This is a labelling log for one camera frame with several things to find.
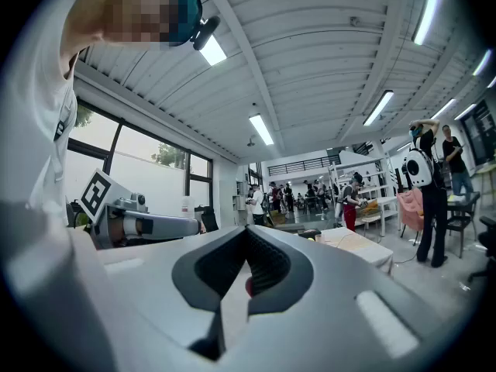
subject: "white shirt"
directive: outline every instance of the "white shirt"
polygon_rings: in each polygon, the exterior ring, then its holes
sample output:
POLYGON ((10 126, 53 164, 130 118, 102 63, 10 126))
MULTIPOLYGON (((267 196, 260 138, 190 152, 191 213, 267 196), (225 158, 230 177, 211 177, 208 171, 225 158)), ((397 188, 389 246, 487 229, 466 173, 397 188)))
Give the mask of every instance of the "white shirt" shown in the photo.
POLYGON ((253 200, 257 202, 255 204, 255 208, 253 209, 253 214, 263 215, 264 209, 262 208, 262 202, 264 202, 264 193, 262 193, 260 190, 255 191, 255 194, 253 195, 253 200))
POLYGON ((64 165, 76 121, 73 71, 60 69, 60 42, 76 0, 45 0, 19 35, 0 79, 0 199, 24 202, 67 224, 64 165), (65 128, 54 141, 64 111, 65 128))

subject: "red pants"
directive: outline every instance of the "red pants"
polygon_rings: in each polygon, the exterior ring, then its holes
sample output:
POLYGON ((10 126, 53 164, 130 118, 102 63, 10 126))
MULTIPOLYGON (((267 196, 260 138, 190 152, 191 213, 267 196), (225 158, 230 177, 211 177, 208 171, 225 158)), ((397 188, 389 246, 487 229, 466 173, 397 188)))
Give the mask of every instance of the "red pants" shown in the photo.
POLYGON ((346 222, 346 227, 352 232, 355 231, 355 220, 357 220, 357 211, 355 205, 344 205, 343 216, 346 222))

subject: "ceiling light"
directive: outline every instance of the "ceiling light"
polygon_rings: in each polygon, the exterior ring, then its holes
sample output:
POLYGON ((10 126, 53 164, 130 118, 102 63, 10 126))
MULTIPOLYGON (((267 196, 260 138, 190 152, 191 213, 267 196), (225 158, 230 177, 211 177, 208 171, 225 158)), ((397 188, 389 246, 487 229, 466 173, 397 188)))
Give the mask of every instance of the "ceiling light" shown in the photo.
POLYGON ((217 40, 213 35, 210 36, 210 39, 208 39, 207 43, 200 50, 200 52, 201 55, 205 57, 210 66, 214 66, 215 64, 218 64, 219 62, 222 62, 226 59, 224 51, 222 51, 222 48, 220 47, 219 43, 217 43, 217 40))
POLYGON ((487 86, 487 88, 491 88, 494 85, 494 83, 496 83, 496 76, 494 76, 493 81, 491 83, 489 83, 489 85, 487 86))
POLYGON ((381 113, 382 110, 386 107, 386 105, 391 100, 391 98, 393 98, 393 95, 394 92, 391 90, 384 91, 383 95, 381 96, 381 99, 379 100, 379 103, 377 103, 376 107, 369 115, 368 119, 365 120, 365 123, 363 124, 364 126, 369 126, 370 124, 372 124, 372 122, 377 118, 379 113, 381 113))
POLYGON ((477 76, 481 73, 481 71, 484 70, 484 68, 487 65, 487 62, 489 62, 489 58, 491 57, 492 51, 487 50, 484 56, 482 57, 482 60, 480 60, 479 64, 477 65, 477 69, 472 73, 472 75, 477 76))
POLYGON ((470 105, 468 108, 466 108, 465 110, 463 110, 457 117, 455 117, 455 120, 458 120, 458 119, 461 119, 462 117, 464 117, 470 110, 472 110, 473 108, 475 108, 477 105, 475 103, 473 103, 472 105, 470 105))
POLYGON ((436 14, 437 7, 440 0, 427 0, 425 4, 425 9, 422 15, 422 20, 418 25, 417 29, 413 33, 413 42, 421 46, 424 43, 427 32, 432 24, 434 15, 436 14))
POLYGON ((269 130, 265 126, 265 123, 262 120, 262 116, 261 115, 254 115, 254 116, 250 117, 250 121, 253 124, 253 126, 255 127, 255 129, 257 130, 258 135, 260 135, 261 138, 263 139, 263 141, 265 142, 265 144, 267 146, 274 145, 274 141, 270 137, 269 130))
POLYGON ((399 152, 401 149, 404 149, 406 146, 410 146, 412 143, 408 142, 406 145, 400 147, 399 149, 396 149, 397 152, 399 152))
POLYGON ((453 103, 456 102, 456 99, 451 99, 448 103, 446 103, 441 110, 439 110, 433 117, 431 117, 431 120, 435 119, 438 115, 443 113, 446 109, 448 109, 453 103))

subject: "floor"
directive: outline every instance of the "floor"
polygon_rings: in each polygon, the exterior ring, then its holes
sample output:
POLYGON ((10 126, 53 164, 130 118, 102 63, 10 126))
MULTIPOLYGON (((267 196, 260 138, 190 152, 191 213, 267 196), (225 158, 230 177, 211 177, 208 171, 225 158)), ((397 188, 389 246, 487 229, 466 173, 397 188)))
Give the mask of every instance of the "floor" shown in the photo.
MULTIPOLYGON (((476 191, 480 189, 477 179, 473 180, 473 184, 476 191)), ((476 208, 477 233, 485 231, 485 226, 479 222, 480 216, 487 215, 496 219, 496 209, 492 204, 491 195, 485 195, 483 202, 481 205, 480 200, 476 208)), ((475 240, 476 235, 473 226, 469 226, 465 230, 463 259, 458 257, 460 250, 459 233, 453 232, 451 236, 447 233, 447 263, 434 269, 427 263, 423 264, 416 261, 415 252, 418 246, 413 246, 415 232, 407 227, 403 238, 401 238, 401 231, 398 231, 396 219, 397 217, 394 216, 386 220, 386 236, 381 239, 381 245, 394 252, 392 278, 432 306, 433 311, 442 320, 451 319, 467 308, 472 301, 475 301, 478 294, 484 290, 485 281, 483 278, 474 279, 472 284, 467 282, 470 273, 483 270, 487 263, 484 248, 475 240)), ((295 211, 294 214, 288 214, 286 219, 286 223, 300 223, 306 229, 319 230, 332 229, 334 222, 332 209, 324 214, 307 215, 295 211)), ((359 226, 356 231, 363 235, 363 226, 359 226)), ((370 226, 365 236, 376 242, 380 239, 375 225, 370 226)), ((242 334, 247 324, 246 308, 250 299, 244 289, 244 284, 248 277, 250 277, 250 268, 245 264, 222 301, 222 320, 228 348, 236 341, 236 337, 242 334)))

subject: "pink chair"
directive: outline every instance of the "pink chair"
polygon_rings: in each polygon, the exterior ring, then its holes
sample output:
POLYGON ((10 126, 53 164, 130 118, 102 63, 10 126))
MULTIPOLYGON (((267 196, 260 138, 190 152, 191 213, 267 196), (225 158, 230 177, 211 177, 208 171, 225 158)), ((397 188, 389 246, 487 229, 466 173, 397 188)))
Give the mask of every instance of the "pink chair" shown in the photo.
POLYGON ((415 241, 413 242, 413 246, 415 246, 419 232, 424 229, 424 217, 419 215, 419 212, 423 211, 422 193, 419 189, 413 188, 413 190, 405 193, 397 193, 396 198, 398 199, 398 205, 400 206, 401 221, 405 225, 403 227, 403 232, 401 232, 401 237, 403 237, 406 226, 415 230, 417 232, 415 241))

